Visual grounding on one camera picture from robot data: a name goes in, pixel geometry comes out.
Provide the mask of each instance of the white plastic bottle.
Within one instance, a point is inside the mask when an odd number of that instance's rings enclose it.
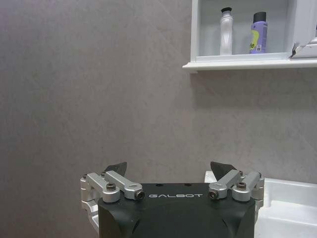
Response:
[[[232,8],[226,7],[221,10],[222,18],[220,20],[220,55],[232,55],[232,27],[233,17]]]

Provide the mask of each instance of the gray tiled wall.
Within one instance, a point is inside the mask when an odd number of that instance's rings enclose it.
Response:
[[[79,178],[317,183],[317,69],[202,72],[190,0],[0,0],[1,237],[97,237]]]

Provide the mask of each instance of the black bottle cap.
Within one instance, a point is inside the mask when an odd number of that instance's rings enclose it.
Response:
[[[221,12],[225,12],[225,11],[232,11],[232,8],[230,7],[225,7],[223,9],[221,9]]]
[[[253,23],[258,22],[258,21],[266,21],[266,12],[265,11],[260,11],[254,14],[253,16]]]

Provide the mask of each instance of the white sink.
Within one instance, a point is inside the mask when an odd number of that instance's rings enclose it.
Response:
[[[256,238],[317,238],[317,185],[265,179]]]

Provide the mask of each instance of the white cabinet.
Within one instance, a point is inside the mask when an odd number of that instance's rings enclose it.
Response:
[[[317,67],[317,0],[193,0],[190,70]],[[220,56],[221,9],[231,7],[233,55]],[[253,14],[267,12],[266,54],[250,55]]]

